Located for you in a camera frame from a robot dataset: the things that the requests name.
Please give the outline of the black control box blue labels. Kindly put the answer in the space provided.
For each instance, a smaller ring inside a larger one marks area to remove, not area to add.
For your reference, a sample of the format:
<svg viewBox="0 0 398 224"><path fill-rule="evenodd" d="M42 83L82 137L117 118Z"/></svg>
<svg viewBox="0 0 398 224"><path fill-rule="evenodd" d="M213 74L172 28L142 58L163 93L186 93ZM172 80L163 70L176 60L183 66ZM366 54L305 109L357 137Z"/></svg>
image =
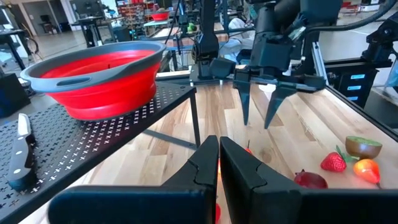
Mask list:
<svg viewBox="0 0 398 224"><path fill-rule="evenodd" d="M351 70L328 73L329 84L347 99L360 107L364 107L374 79L379 70L371 68L365 70Z"/></svg>

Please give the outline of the red collapsible colander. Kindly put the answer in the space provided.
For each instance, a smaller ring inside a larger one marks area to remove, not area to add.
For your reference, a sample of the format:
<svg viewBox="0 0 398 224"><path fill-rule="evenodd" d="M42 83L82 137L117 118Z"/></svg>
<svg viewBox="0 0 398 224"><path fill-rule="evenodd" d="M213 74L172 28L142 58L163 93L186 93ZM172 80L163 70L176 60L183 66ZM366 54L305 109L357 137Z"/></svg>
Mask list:
<svg viewBox="0 0 398 224"><path fill-rule="evenodd" d="M151 14L154 21L167 21L169 19L169 11L159 11Z"/></svg>
<svg viewBox="0 0 398 224"><path fill-rule="evenodd" d="M110 119L153 99L165 49L154 41L106 44L41 61L21 71L21 77L34 91L64 106L72 118Z"/></svg>

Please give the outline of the red yellow pear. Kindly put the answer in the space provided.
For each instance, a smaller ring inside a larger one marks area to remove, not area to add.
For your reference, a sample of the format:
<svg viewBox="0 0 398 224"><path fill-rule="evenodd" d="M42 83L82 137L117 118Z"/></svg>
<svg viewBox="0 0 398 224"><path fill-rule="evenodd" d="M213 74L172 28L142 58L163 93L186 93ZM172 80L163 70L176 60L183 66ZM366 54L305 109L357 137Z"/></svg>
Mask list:
<svg viewBox="0 0 398 224"><path fill-rule="evenodd" d="M353 166L354 173L363 180L375 184L379 189L381 175L379 165L372 159L362 159Z"/></svg>

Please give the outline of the halved kiwi fruit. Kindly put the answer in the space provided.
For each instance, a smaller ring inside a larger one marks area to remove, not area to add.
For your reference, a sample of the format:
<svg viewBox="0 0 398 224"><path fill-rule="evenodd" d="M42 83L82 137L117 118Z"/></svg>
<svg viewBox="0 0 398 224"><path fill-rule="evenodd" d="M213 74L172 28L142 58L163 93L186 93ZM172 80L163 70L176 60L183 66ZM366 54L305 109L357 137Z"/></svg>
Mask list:
<svg viewBox="0 0 398 224"><path fill-rule="evenodd" d="M347 136L345 140L346 152L360 159L374 159L376 158L381 149L382 144L359 136Z"/></svg>

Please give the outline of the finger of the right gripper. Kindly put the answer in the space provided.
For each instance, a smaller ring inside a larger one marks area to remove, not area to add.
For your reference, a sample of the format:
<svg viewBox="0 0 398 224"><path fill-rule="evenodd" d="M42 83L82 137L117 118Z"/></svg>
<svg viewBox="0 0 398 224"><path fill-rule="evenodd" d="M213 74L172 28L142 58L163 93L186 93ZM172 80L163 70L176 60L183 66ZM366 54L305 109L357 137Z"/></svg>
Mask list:
<svg viewBox="0 0 398 224"><path fill-rule="evenodd" d="M279 106L283 103L283 101L295 94L297 90L295 88L291 88L289 86L276 86L276 89L272 92L271 98L269 100L269 105L267 108L267 113L265 117L264 128L267 129L275 116Z"/></svg>
<svg viewBox="0 0 398 224"><path fill-rule="evenodd" d="M249 82L238 82L238 93L243 109L244 125L248 124L250 87L251 85Z"/></svg>

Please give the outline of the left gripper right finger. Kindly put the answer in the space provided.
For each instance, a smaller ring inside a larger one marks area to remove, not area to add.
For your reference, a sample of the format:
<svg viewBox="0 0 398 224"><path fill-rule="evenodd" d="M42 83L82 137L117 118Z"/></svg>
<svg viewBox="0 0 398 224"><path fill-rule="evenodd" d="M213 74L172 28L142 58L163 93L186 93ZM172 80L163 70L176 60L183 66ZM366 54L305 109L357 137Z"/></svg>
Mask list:
<svg viewBox="0 0 398 224"><path fill-rule="evenodd" d="M398 224L396 189L308 189L228 137L220 167L232 224Z"/></svg>

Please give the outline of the dark red toy apple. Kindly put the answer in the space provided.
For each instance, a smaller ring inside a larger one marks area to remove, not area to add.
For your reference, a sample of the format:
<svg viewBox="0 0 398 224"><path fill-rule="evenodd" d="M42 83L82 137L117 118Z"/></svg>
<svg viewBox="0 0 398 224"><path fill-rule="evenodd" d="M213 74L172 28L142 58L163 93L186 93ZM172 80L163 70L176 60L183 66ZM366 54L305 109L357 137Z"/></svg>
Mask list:
<svg viewBox="0 0 398 224"><path fill-rule="evenodd" d="M313 172L307 172L304 169L295 174L294 182L309 189L328 188L328 184L322 176Z"/></svg>

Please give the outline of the black perforated metal shelf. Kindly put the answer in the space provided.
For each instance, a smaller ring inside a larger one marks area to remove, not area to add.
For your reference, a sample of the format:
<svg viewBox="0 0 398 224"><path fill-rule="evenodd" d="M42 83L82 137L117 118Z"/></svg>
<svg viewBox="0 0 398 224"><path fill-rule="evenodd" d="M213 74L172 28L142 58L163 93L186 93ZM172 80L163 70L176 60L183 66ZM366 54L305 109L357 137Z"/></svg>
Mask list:
<svg viewBox="0 0 398 224"><path fill-rule="evenodd" d="M0 224L25 219L196 92L191 86L158 82L148 104L106 121L73 119L61 105L30 114L37 181L22 192L11 189L6 180L17 121L0 126Z"/></svg>

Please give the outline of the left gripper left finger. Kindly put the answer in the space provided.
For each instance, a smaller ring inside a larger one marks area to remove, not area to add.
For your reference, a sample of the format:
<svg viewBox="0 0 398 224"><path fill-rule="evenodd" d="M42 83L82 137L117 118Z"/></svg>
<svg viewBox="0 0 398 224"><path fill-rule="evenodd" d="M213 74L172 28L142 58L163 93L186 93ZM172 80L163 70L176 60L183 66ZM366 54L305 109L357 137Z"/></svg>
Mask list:
<svg viewBox="0 0 398 224"><path fill-rule="evenodd" d="M215 224L219 143L208 136L160 186L80 185L50 202L50 224Z"/></svg>

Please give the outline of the person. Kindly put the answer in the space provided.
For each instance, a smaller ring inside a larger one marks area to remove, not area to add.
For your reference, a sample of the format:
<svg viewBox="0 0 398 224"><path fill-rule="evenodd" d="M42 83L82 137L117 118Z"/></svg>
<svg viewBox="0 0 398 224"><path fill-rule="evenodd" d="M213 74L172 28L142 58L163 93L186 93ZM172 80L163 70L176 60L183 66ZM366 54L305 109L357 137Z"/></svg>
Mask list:
<svg viewBox="0 0 398 224"><path fill-rule="evenodd" d="M242 29L254 27L251 21L244 22L240 18L232 19L229 24L229 29ZM222 44L220 47L220 55L225 59L239 63L239 53L242 50L251 50L253 47L255 30L232 32L229 34L227 43Z"/></svg>

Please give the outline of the silver frame bracket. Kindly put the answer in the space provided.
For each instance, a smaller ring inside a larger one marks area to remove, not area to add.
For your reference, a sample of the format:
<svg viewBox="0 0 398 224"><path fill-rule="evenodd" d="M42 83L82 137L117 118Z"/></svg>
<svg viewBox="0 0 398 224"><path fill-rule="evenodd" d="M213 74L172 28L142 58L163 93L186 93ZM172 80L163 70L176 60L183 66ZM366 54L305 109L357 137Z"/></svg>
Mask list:
<svg viewBox="0 0 398 224"><path fill-rule="evenodd" d="M312 56L313 56L313 61L314 61L314 66L316 73L319 77L322 77L326 84L328 84L328 78L327 78L327 73L325 69L325 64L324 60L322 57L322 52L320 50L320 46L318 42L313 42L312 43Z"/></svg>

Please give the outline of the black handled kitchen knife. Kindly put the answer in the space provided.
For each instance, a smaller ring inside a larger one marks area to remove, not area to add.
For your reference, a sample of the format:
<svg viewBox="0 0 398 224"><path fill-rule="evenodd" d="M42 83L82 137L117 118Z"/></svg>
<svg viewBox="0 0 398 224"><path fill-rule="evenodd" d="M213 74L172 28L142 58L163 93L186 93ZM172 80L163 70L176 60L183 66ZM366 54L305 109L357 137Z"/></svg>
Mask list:
<svg viewBox="0 0 398 224"><path fill-rule="evenodd" d="M23 191L36 183L34 169L35 137L32 134L29 117L19 113L17 122L17 136L13 141L9 171L6 179L15 191Z"/></svg>

